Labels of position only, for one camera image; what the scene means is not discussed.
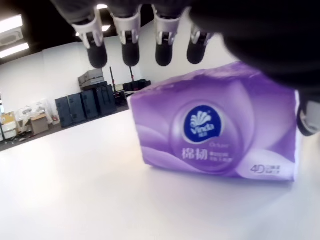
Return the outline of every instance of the ceiling light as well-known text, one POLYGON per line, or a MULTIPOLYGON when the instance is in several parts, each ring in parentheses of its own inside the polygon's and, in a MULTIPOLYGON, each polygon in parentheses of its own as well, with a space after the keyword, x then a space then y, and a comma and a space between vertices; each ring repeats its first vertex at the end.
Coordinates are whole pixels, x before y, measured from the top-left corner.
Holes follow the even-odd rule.
POLYGON ((29 48, 29 45, 28 43, 24 43, 24 44, 21 44, 21 45, 18 45, 18 46, 14 46, 12 48, 9 48, 7 50, 3 50, 3 51, 0 51, 0 58, 5 58, 11 54, 15 54, 15 53, 18 53, 20 51, 23 51, 23 50, 26 50, 29 48))
POLYGON ((96 9, 107 9, 107 8, 108 8, 108 6, 105 5, 105 4, 98 4, 98 5, 96 6, 96 9))
POLYGON ((110 25, 102 26, 102 32, 106 32, 110 27, 110 25))
MULTIPOLYGON (((106 32, 106 31, 108 31, 108 29, 110 28, 111 26, 110 25, 104 25, 104 26, 102 26, 102 32, 106 32)), ((80 36, 80 33, 76 33, 75 34, 75 36, 76 37, 79 37, 80 36)))
POLYGON ((6 20, 0 21, 0 34, 11 29, 21 27, 23 25, 21 15, 10 17, 6 20))

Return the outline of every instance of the white wall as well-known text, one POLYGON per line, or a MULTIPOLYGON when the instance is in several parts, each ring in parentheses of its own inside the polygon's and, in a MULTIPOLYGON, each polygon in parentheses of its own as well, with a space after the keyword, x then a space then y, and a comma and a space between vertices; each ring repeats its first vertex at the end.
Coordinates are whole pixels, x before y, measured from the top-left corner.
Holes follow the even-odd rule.
POLYGON ((173 45, 173 57, 170 65, 162 67, 156 62, 156 34, 154 22, 148 23, 141 29, 140 34, 140 70, 143 78, 153 83, 171 77, 184 75, 199 69, 220 67, 237 61, 228 52, 223 39, 216 34, 209 42, 204 59, 199 64, 191 64, 187 59, 187 49, 190 40, 191 22, 185 13, 179 24, 178 34, 173 45))
MULTIPOLYGON (((108 63, 102 69, 105 80, 112 84, 109 67, 112 67, 115 84, 131 81, 129 67, 122 59, 118 36, 105 38, 108 63)), ((0 89, 5 111, 17 111, 26 105, 48 99, 57 114, 55 99, 80 92, 78 77, 94 69, 87 50, 74 42, 26 56, 0 66, 0 89)), ((132 68, 136 80, 141 79, 139 66, 132 68)))

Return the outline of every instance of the cardboard box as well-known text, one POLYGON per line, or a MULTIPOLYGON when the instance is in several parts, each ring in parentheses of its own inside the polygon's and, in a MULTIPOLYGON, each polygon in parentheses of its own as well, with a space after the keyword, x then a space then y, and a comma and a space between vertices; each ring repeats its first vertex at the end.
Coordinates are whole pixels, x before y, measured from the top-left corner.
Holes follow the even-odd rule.
POLYGON ((47 116, 40 114, 39 116, 31 118, 31 128, 34 135, 43 133, 49 130, 47 116))
POLYGON ((15 117, 15 112, 9 112, 9 113, 4 113, 1 115, 1 123, 4 124, 9 124, 12 122, 16 121, 16 117, 15 117))

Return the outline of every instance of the floor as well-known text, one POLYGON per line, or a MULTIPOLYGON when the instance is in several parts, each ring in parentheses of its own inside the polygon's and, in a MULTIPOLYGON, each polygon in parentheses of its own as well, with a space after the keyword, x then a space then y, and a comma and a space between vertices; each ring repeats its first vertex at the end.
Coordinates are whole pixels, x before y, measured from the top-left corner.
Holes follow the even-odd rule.
MULTIPOLYGON (((118 106, 117 107, 117 111, 115 113, 113 113, 113 114, 118 114, 118 113, 121 113, 121 112, 126 111, 128 109, 129 109, 128 105, 118 106)), ((94 120, 97 120, 97 119, 105 118, 105 117, 107 117, 107 116, 96 117, 94 119, 87 120, 87 121, 84 121, 84 122, 81 122, 81 123, 78 123, 78 124, 74 124, 74 125, 66 127, 66 128, 62 128, 60 124, 57 124, 57 125, 52 125, 51 124, 51 125, 49 125, 49 130, 48 131, 42 132, 42 133, 40 133, 38 135, 33 135, 32 132, 28 132, 26 135, 16 137, 14 140, 6 140, 6 141, 0 142, 0 152, 2 152, 4 150, 7 150, 7 149, 14 148, 14 147, 19 146, 21 144, 24 144, 24 143, 27 143, 27 142, 30 142, 30 141, 33 141, 33 140, 48 136, 48 135, 63 131, 65 129, 73 128, 75 126, 78 126, 78 125, 81 125, 81 124, 85 124, 85 123, 88 123, 88 122, 91 122, 91 121, 94 121, 94 120)))

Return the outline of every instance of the gray machine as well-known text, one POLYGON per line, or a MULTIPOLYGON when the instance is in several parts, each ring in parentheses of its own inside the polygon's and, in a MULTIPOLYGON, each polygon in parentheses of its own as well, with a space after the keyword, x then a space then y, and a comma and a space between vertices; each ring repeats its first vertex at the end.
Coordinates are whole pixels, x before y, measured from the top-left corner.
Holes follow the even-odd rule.
POLYGON ((95 86, 105 82, 104 73, 102 72, 102 69, 90 70, 80 76, 78 81, 81 90, 85 90, 85 88, 89 86, 95 86))

